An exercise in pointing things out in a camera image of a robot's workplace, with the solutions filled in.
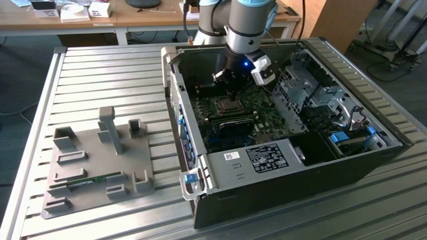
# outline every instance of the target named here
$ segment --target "white label sticker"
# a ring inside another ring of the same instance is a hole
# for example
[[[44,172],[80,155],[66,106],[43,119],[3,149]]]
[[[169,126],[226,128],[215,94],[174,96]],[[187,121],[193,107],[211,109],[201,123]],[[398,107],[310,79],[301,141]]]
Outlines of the white label sticker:
[[[94,23],[94,27],[114,26],[113,23]]]
[[[234,151],[234,152],[226,153],[225,154],[225,158],[226,158],[227,161],[241,158],[239,152]]]

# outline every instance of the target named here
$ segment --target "3d printed holder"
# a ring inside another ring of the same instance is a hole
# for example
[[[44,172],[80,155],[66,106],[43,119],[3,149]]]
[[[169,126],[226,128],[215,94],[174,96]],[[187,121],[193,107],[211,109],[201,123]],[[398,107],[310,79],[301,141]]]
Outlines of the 3d printed holder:
[[[115,126],[115,108],[99,108],[99,129],[56,128],[42,217],[50,219],[155,192],[147,126]]]

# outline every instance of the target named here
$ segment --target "small circuit board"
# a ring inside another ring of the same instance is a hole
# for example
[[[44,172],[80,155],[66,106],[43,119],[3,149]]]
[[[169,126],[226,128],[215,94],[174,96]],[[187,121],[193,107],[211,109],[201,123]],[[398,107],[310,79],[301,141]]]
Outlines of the small circuit board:
[[[191,105],[210,153],[267,143],[290,134],[270,93],[255,85],[235,100],[229,96],[198,97]]]

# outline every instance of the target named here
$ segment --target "barcode sticker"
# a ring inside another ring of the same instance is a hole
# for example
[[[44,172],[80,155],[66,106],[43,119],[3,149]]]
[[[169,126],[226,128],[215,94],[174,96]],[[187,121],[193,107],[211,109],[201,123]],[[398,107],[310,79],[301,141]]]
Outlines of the barcode sticker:
[[[233,160],[233,159],[241,158],[239,152],[234,151],[234,152],[226,153],[226,154],[225,154],[225,158],[226,158],[227,161],[229,161],[229,160]]]

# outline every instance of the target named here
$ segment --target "aluminum slotted table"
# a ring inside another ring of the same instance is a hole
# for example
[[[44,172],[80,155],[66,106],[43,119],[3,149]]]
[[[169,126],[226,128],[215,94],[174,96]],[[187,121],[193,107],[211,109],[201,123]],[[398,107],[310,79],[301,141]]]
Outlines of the aluminum slotted table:
[[[170,44],[58,49],[18,171],[0,239],[386,239],[427,237],[427,130],[334,47],[323,57],[415,143],[357,184],[211,227],[193,228],[167,112],[161,49]],[[98,108],[117,124],[147,123],[157,192],[52,219],[40,217],[59,126],[98,128]]]

